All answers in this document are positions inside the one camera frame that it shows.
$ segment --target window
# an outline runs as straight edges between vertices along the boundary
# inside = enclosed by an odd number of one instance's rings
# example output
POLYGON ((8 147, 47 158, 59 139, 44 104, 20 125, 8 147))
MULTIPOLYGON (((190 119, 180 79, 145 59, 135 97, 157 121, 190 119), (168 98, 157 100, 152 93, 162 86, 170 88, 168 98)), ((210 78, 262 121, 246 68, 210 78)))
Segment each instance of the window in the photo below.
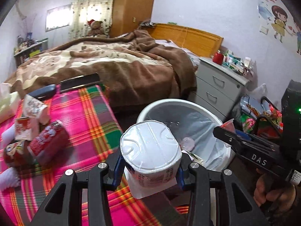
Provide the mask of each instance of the window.
POLYGON ((70 25, 72 15, 71 5, 56 7, 47 11, 46 32, 70 25))
POLYGON ((85 24, 91 19, 99 21, 101 20, 101 12, 101 5, 89 6, 87 9, 84 7, 80 10, 79 22, 85 24))

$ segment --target wooden wardrobe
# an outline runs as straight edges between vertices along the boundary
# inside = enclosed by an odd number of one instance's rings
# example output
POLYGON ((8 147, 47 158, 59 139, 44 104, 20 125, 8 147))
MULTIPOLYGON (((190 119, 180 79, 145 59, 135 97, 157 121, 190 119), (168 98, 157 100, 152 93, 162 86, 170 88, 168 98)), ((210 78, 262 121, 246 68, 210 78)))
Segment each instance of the wooden wardrobe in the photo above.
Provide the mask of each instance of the wooden wardrobe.
POLYGON ((114 0, 110 37, 120 36, 138 28, 151 18, 154 0, 114 0))

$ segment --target trash bag liner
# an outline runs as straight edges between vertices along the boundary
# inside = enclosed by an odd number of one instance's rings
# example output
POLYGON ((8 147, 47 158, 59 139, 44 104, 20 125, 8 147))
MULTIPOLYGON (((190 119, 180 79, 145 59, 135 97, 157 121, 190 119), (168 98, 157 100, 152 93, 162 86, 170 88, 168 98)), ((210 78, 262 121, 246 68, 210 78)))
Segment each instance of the trash bag liner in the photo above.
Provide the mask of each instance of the trash bag liner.
POLYGON ((164 123, 178 143, 191 137, 195 141, 191 152, 204 160, 207 169, 215 170, 227 153, 224 142, 213 136, 217 124, 195 109, 166 103, 151 109, 146 119, 164 123))

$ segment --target curtain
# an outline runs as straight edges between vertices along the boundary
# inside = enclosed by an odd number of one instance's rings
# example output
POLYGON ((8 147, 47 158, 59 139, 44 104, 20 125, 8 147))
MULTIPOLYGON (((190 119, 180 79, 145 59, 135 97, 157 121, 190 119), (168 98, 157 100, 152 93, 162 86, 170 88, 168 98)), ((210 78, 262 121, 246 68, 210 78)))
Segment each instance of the curtain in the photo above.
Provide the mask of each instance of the curtain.
POLYGON ((102 21, 105 34, 108 34, 112 24, 112 6, 113 0, 73 0, 70 40, 85 37, 90 30, 87 22, 91 19, 102 21))

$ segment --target sticker label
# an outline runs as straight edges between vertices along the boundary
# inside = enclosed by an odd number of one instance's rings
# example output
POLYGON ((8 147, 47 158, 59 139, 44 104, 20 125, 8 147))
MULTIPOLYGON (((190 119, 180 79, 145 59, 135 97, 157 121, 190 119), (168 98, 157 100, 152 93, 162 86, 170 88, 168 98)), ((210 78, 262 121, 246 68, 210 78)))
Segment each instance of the sticker label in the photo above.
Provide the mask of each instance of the sticker label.
POLYGON ((291 182, 293 185, 298 186, 299 183, 301 182, 301 173, 299 173, 298 171, 295 170, 295 171, 293 172, 292 178, 290 179, 290 182, 291 182))

